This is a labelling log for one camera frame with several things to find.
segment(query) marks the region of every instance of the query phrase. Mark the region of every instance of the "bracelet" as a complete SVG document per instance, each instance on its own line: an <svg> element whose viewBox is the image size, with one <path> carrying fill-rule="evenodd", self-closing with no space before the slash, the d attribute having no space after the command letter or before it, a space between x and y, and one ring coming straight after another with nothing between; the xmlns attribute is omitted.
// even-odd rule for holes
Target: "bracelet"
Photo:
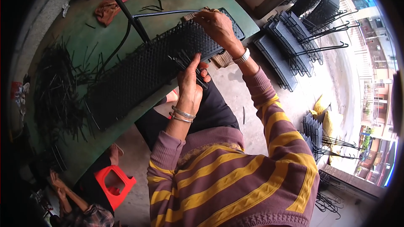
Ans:
<svg viewBox="0 0 404 227"><path fill-rule="evenodd" d="M189 119L194 119L194 118L196 118L195 115L191 115L191 114L188 114L188 113L185 113L185 112L180 111L180 110L177 109L174 105L173 105L171 108L172 108L176 113L178 113L178 114L181 115L181 116L184 116L184 117L189 118Z"/></svg>
<svg viewBox="0 0 404 227"><path fill-rule="evenodd" d="M194 122L193 120L190 121L190 120L180 119L179 117L176 117L173 112L169 112L169 114L171 115L172 119L177 119L177 120L187 122L187 123L191 123L191 124Z"/></svg>

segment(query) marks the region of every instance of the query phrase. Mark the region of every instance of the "striped sweater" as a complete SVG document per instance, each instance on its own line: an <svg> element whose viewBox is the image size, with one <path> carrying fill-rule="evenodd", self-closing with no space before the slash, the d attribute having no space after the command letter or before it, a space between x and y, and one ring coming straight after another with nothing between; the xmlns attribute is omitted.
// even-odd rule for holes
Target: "striped sweater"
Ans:
<svg viewBox="0 0 404 227"><path fill-rule="evenodd" d="M148 168L152 226L309 226L319 183L314 158L264 72L244 80L269 157L206 138L210 144L181 161L185 141L160 132Z"/></svg>

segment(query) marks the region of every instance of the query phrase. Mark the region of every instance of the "hand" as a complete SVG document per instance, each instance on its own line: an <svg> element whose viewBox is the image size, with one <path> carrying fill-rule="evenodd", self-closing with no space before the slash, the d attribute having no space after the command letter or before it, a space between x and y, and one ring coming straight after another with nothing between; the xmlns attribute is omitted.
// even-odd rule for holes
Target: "hand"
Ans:
<svg viewBox="0 0 404 227"><path fill-rule="evenodd" d="M65 200L66 199L66 191L61 188L57 188L57 195L60 200Z"/></svg>
<svg viewBox="0 0 404 227"><path fill-rule="evenodd" d="M224 13L212 11L198 12L193 19L204 28L205 33L227 50L233 58L240 58L245 53L245 49L234 35L231 20Z"/></svg>
<svg viewBox="0 0 404 227"><path fill-rule="evenodd" d="M62 180L59 178L59 174L53 171L52 169L50 170L50 179L52 181L52 185L55 186L56 188L62 190L66 188L66 184L62 182Z"/></svg>
<svg viewBox="0 0 404 227"><path fill-rule="evenodd" d="M177 76L179 86L177 109L191 115L196 115L202 100L202 87L196 84L196 67L199 66L201 69L201 76L204 78L205 83L211 80L206 70L209 65L200 62L200 58L201 53L196 53L188 68L186 68L184 72L180 72Z"/></svg>

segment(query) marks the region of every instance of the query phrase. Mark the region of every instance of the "black pants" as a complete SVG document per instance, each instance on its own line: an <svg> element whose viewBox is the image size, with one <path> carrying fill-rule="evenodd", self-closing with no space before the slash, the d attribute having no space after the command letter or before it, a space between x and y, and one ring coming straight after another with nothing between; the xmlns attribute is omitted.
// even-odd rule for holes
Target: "black pants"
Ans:
<svg viewBox="0 0 404 227"><path fill-rule="evenodd" d="M150 151L153 150L158 134L160 131L166 129L168 123L169 119L153 108L135 122ZM203 91L199 111L189 128L188 134L221 126L233 127L240 130L237 118L226 104L212 79L209 82L209 88Z"/></svg>
<svg viewBox="0 0 404 227"><path fill-rule="evenodd" d="M109 159L109 154L108 152L104 152L83 174L83 176L74 186L73 191L83 198L88 204L99 204L101 207L114 215L114 210L112 209L105 192L94 176L94 173L110 165L111 159Z"/></svg>

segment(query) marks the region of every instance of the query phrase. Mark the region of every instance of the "balcony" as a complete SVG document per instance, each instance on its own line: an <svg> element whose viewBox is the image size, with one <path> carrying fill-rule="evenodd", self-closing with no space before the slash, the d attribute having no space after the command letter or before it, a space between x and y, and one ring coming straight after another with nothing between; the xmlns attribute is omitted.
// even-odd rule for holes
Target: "balcony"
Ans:
<svg viewBox="0 0 404 227"><path fill-rule="evenodd" d="M347 10L348 12L356 11L352 0L340 0L339 10ZM357 19L355 14L350 14L342 18L342 21L355 23ZM360 27L350 28L347 33L350 37L351 47L355 55L353 59L356 61L360 89L362 90L360 93L362 103L362 121L376 124L379 115L379 107L378 105L375 105L375 102L377 101L375 100L375 97L378 95L378 90L375 84L377 76L375 67L372 63L372 57Z"/></svg>

